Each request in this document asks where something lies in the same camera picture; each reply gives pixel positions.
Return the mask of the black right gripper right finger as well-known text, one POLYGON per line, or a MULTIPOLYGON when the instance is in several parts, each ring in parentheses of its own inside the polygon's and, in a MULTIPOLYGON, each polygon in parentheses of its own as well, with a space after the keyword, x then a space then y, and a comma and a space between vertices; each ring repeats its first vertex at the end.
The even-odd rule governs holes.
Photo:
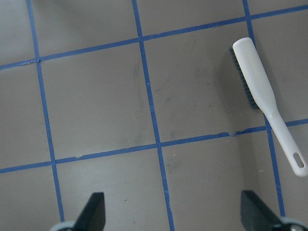
POLYGON ((307 225, 278 217, 253 190, 241 192, 241 223, 246 231, 306 231, 307 225))

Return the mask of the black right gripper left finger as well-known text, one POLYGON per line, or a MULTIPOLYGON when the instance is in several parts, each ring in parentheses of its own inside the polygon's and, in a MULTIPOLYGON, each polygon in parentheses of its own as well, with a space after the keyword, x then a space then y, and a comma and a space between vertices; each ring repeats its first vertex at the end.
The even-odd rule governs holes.
POLYGON ((106 224, 103 192, 94 192, 76 221, 66 221, 54 225, 52 231, 103 231, 106 224))

